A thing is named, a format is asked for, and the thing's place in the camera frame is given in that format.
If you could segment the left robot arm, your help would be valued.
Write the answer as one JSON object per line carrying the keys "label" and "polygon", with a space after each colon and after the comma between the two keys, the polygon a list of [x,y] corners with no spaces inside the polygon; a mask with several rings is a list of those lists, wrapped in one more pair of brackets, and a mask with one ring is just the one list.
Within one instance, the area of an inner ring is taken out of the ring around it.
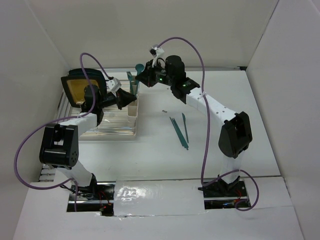
{"label": "left robot arm", "polygon": [[117,105],[119,109],[137,100],[137,97],[121,88],[105,97],[97,85],[83,89],[84,102],[80,105],[82,116],[73,116],[60,123],[48,123],[44,128],[39,152],[41,163],[57,169],[72,179],[81,194],[88,200],[97,197],[99,187],[96,176],[79,160],[79,137],[96,128],[104,117],[104,108]]}

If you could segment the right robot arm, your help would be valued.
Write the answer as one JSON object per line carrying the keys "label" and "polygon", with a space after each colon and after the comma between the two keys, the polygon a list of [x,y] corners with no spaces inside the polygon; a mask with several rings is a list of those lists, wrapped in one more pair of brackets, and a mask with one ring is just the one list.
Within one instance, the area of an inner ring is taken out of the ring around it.
{"label": "right robot arm", "polygon": [[184,104],[195,108],[207,117],[207,122],[218,125],[218,147],[223,154],[222,168],[218,176],[218,190],[230,196],[240,179],[242,152],[253,140],[250,118],[244,111],[237,113],[202,91],[201,85],[187,77],[185,64],[177,55],[170,55],[161,65],[153,59],[135,77],[147,87],[163,84]]}

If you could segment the green plastic fork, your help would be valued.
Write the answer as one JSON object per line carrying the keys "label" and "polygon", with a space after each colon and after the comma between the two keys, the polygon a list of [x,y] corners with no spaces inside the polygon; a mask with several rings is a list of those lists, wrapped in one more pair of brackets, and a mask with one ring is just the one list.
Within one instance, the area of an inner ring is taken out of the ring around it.
{"label": "green plastic fork", "polygon": [[126,74],[129,81],[130,93],[134,94],[132,73],[130,71],[127,71]]}

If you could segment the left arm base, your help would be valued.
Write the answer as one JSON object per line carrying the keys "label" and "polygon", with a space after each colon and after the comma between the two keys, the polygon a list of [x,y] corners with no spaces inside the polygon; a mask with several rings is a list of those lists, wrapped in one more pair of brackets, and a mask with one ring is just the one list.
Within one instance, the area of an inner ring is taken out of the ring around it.
{"label": "left arm base", "polygon": [[68,213],[81,212],[97,212],[104,217],[112,217],[114,215],[114,194],[116,182],[98,182],[97,193],[84,193],[80,190],[75,193],[75,185],[71,187],[64,186],[64,190],[69,191],[67,201]]}

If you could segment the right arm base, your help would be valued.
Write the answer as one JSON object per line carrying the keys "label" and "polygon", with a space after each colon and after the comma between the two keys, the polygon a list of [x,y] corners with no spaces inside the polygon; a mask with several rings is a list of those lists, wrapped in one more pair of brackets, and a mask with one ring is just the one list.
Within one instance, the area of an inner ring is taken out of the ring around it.
{"label": "right arm base", "polygon": [[240,209],[251,207],[248,191],[243,180],[239,180],[228,191],[224,190],[222,180],[197,189],[203,193],[205,210],[233,209],[236,203],[238,203],[237,207]]}

